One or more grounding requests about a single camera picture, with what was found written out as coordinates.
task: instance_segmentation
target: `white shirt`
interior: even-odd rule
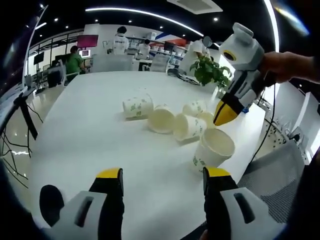
[[[201,53],[207,58],[210,58],[209,49],[205,47],[202,40],[197,40],[193,44],[191,44],[188,52],[185,54],[184,58],[182,59],[179,65],[179,69],[186,72],[186,75],[188,76],[195,75],[195,70],[193,69],[192,71],[190,71],[190,67],[192,64],[199,60],[196,53]]]
[[[141,43],[138,46],[138,51],[139,53],[142,54],[143,58],[147,58],[147,56],[149,56],[149,52],[150,52],[151,47],[147,44]]]
[[[124,34],[118,33],[114,39],[112,44],[113,54],[115,55],[123,55],[125,51],[129,47],[129,40],[125,37]]]

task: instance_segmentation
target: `green shirt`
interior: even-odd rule
[[[66,74],[80,73],[80,65],[82,62],[82,57],[78,53],[71,53],[65,65]]]

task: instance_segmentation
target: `overturned paper cup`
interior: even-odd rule
[[[156,133],[168,134],[173,131],[175,115],[168,105],[158,105],[148,116],[148,127]]]
[[[219,167],[235,153],[235,143],[225,132],[208,128],[204,131],[192,159],[195,169],[202,173],[205,166]]]
[[[201,136],[206,128],[204,120],[180,113],[174,119],[173,135],[176,140],[183,141]]]
[[[182,108],[182,113],[185,115],[195,117],[206,110],[207,110],[206,102],[204,100],[197,100],[184,105]]]
[[[122,102],[122,106],[126,118],[147,116],[154,110],[154,104],[148,94],[127,99]]]
[[[208,129],[212,129],[212,128],[215,128],[216,126],[214,125],[214,114],[211,113],[211,112],[208,112],[208,111],[204,111],[204,112],[201,112],[199,113],[197,116],[196,116],[198,119],[202,119],[205,121],[206,123],[206,127]]]

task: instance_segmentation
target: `black cable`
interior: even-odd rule
[[[3,140],[3,143],[2,143],[2,150],[1,150],[1,153],[4,153],[4,149],[5,149],[5,141]]]
[[[12,143],[10,142],[10,140],[8,139],[7,135],[6,135],[6,132],[3,133],[4,137],[2,137],[3,141],[6,139],[8,141],[9,144],[13,145],[13,146],[17,146],[17,147],[21,147],[21,148],[27,148],[28,146],[27,145],[20,145],[20,144],[16,144],[16,143]]]
[[[27,134],[26,141],[27,141],[27,146],[28,146],[29,158],[31,158],[31,154],[30,154],[31,149],[30,149],[30,147],[29,147],[29,133],[30,133],[30,131],[29,131],[29,128],[28,128],[28,134]]]
[[[5,145],[8,147],[8,149],[9,149],[9,152],[10,152],[10,155],[11,155],[11,158],[12,158],[12,161],[13,161],[13,165],[14,165],[14,170],[16,171],[16,172],[18,172],[18,170],[17,170],[17,165],[16,165],[16,161],[15,161],[15,156],[14,156],[14,154],[12,153],[12,149],[10,148],[10,146],[9,146],[9,144],[5,141],[5,139],[2,137],[2,139],[3,139],[3,141],[4,141],[4,143],[5,143]]]
[[[273,89],[273,110],[272,110],[272,117],[271,117],[270,125],[269,125],[269,127],[268,127],[268,129],[267,129],[267,131],[266,131],[266,133],[265,133],[265,136],[264,136],[264,138],[263,138],[263,140],[262,140],[262,142],[261,142],[258,150],[257,150],[257,151],[255,152],[255,154],[253,155],[250,163],[252,163],[252,161],[255,159],[255,156],[256,156],[257,153],[259,152],[260,148],[262,147],[262,145],[264,144],[264,142],[265,142],[265,140],[266,140],[266,138],[267,138],[267,136],[268,136],[268,132],[269,132],[269,130],[270,130],[270,128],[271,128],[272,123],[274,122],[275,108],[276,108],[276,85],[274,85],[274,89]]]
[[[28,106],[28,108],[29,108],[32,112],[34,112],[35,114],[37,114],[37,115],[38,115],[38,118],[40,119],[40,121],[41,121],[42,123],[44,123],[44,121],[42,121],[40,115],[39,115],[35,110],[33,110],[28,104],[27,104],[27,106]]]
[[[262,92],[262,94],[261,94],[261,96],[260,96],[260,98],[259,98],[259,101],[258,101],[258,104],[257,104],[258,106],[259,106],[259,103],[260,103],[260,101],[261,101],[261,99],[262,99],[262,96],[264,95],[265,91],[266,91],[266,89],[263,90],[263,92]]]
[[[22,186],[24,186],[26,189],[28,189],[28,187],[22,182],[20,181],[10,170],[9,168],[7,167],[7,165],[3,164],[5,166],[5,168],[8,170],[8,172],[12,175],[12,177],[14,177],[19,183],[22,184]]]
[[[2,159],[6,162],[6,164],[8,164],[9,165],[9,167],[13,170],[13,171],[15,171],[15,169],[11,166],[11,164],[2,156]],[[19,172],[17,172],[17,171],[15,171],[19,176],[21,176],[21,177],[23,177],[24,179],[27,179],[27,180],[29,180],[26,176],[24,176],[24,175],[22,175],[21,173],[19,173]]]
[[[11,152],[11,149],[9,149],[8,151],[6,151],[5,154],[4,154],[4,151],[2,151],[1,156],[4,157],[4,156],[7,155],[9,152]]]

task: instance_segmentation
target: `white table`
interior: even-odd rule
[[[88,190],[97,173],[123,168],[124,240],[178,240],[206,220],[202,176],[191,170],[198,142],[182,145],[157,134],[147,120],[126,121],[122,100],[146,92],[153,102],[180,113],[185,103],[211,99],[200,86],[164,73],[101,72],[77,76],[47,115],[31,159],[29,189],[33,216],[42,186],[58,187],[66,201]],[[212,109],[217,101],[210,102]],[[220,127],[235,142],[221,167],[236,182],[243,175],[262,130],[265,111],[256,105]]]

